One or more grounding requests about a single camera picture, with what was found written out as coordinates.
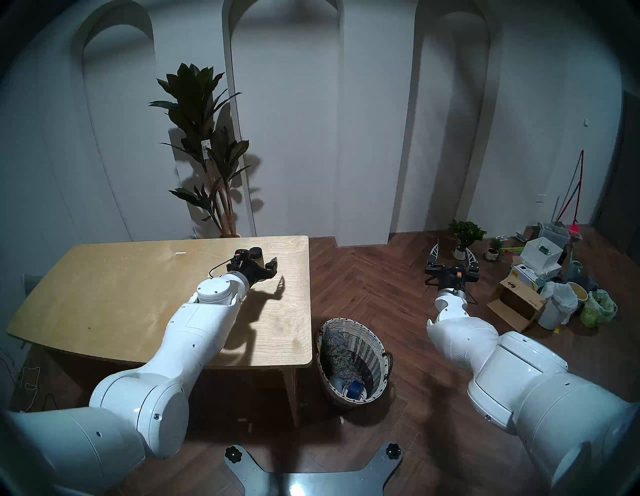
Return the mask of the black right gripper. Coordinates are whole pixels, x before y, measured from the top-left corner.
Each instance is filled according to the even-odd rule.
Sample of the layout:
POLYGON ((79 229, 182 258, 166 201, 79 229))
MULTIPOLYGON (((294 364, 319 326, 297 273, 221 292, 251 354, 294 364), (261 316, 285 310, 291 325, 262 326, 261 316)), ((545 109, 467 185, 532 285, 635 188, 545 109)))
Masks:
POLYGON ((446 267, 438 261, 439 242, 436 242, 427 259, 425 274, 429 278, 425 280, 425 284, 437 287, 439 291, 450 290, 455 295, 458 293, 468 294, 467 284, 479 281, 479 263, 469 248, 465 248, 465 252, 466 269, 461 265, 446 267))

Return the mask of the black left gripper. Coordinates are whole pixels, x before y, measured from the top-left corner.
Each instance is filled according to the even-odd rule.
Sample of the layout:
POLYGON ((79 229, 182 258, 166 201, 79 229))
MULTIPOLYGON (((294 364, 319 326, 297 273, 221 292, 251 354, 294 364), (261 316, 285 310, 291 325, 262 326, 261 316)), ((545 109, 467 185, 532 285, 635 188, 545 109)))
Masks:
POLYGON ((273 257, 264 267, 252 258, 249 249, 236 249, 227 263, 227 273, 242 275, 251 287, 258 282, 273 279, 277 275, 278 259, 273 257))

